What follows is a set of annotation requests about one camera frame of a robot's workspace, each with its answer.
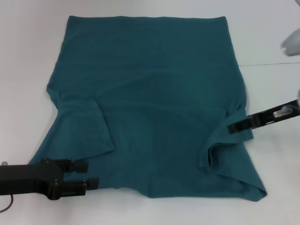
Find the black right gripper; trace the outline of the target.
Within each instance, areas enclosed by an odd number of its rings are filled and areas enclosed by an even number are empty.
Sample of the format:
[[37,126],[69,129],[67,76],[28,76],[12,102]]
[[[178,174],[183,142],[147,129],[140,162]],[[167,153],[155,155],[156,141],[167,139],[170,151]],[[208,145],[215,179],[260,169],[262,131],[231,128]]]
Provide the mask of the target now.
[[258,112],[244,120],[227,126],[230,134],[235,134],[247,129],[259,128],[272,123],[299,116],[299,103],[294,100],[283,105],[273,107],[263,112]]

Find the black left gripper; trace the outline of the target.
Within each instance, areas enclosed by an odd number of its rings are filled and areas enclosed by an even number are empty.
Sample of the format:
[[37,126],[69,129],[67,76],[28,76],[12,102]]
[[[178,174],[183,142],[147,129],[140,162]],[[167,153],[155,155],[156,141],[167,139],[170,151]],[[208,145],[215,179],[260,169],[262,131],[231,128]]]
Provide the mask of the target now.
[[34,165],[2,165],[0,167],[0,194],[16,195],[38,193],[49,200],[61,196],[84,196],[88,190],[97,190],[99,178],[65,181],[64,173],[86,173],[89,163],[60,159],[45,159]]

